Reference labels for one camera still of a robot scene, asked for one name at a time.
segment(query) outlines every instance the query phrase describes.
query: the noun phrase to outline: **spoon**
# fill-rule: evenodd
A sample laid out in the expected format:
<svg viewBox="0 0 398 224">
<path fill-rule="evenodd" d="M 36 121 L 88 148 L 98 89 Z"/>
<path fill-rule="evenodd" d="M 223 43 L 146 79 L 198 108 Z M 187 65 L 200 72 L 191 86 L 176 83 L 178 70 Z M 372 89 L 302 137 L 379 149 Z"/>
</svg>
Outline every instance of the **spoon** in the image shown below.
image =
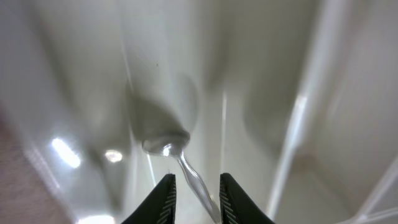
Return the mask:
<svg viewBox="0 0 398 224">
<path fill-rule="evenodd" d="M 210 197 L 205 183 L 184 157 L 183 149 L 189 140 L 190 135 L 186 131 L 171 131 L 147 138 L 142 142 L 142 148 L 148 154 L 175 158 L 182 168 L 188 185 L 199 198 L 211 219 L 215 223 L 221 223 L 220 210 Z"/>
</svg>

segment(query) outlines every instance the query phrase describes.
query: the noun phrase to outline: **spoon handle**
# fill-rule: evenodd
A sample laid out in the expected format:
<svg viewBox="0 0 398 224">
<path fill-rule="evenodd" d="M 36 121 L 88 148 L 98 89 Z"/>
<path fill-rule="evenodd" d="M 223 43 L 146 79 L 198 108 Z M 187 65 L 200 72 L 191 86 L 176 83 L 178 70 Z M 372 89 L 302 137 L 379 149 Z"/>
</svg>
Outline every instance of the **spoon handle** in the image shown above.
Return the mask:
<svg viewBox="0 0 398 224">
<path fill-rule="evenodd" d="M 211 219 L 215 223 L 221 223 L 220 210 L 218 209 L 216 203 L 211 199 L 209 192 L 207 191 L 206 185 L 200 178 L 199 174 L 192 168 L 192 166 L 184 158 L 183 153 L 177 158 L 182 171 L 184 172 L 185 179 L 188 185 L 191 187 L 195 195 L 199 198 L 201 204 L 209 213 Z"/>
</svg>

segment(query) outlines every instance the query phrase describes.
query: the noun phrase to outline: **metal spoon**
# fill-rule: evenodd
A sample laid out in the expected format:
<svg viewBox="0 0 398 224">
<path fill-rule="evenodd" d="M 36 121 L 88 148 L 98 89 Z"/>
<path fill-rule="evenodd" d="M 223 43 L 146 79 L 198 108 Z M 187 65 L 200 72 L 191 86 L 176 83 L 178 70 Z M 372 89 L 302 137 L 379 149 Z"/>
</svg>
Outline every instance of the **metal spoon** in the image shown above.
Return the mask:
<svg viewBox="0 0 398 224">
<path fill-rule="evenodd" d="M 184 158 L 183 149 L 189 140 L 190 135 L 186 131 L 168 132 L 147 138 L 142 142 L 142 148 L 149 154 L 175 158 L 184 172 L 188 185 L 199 198 L 210 217 L 215 223 L 221 223 L 220 210 L 213 199 L 211 199 L 205 183 Z"/>
</svg>

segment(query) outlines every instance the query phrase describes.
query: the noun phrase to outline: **white basin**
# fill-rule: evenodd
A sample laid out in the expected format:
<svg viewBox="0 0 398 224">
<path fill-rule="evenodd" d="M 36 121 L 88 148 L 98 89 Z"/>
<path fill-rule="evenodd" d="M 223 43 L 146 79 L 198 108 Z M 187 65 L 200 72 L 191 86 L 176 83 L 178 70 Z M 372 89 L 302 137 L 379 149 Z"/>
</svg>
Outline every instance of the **white basin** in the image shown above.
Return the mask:
<svg viewBox="0 0 398 224">
<path fill-rule="evenodd" d="M 122 222 L 169 172 L 175 222 L 211 223 L 178 164 L 141 149 L 137 130 L 174 119 L 216 201 L 229 172 L 278 224 L 392 223 L 397 12 L 392 1 L 0 0 L 0 102 L 77 223 Z"/>
</svg>

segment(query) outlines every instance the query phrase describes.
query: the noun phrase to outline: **spoon bowl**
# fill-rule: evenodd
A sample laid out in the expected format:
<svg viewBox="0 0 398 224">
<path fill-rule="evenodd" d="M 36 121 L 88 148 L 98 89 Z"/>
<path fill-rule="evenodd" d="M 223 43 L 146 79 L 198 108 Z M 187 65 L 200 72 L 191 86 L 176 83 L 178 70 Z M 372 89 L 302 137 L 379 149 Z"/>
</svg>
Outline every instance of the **spoon bowl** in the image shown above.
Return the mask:
<svg viewBox="0 0 398 224">
<path fill-rule="evenodd" d="M 145 139 L 142 143 L 142 148 L 148 154 L 155 156 L 178 158 L 189 143 L 189 140 L 190 135 L 186 131 L 167 132 Z"/>
</svg>

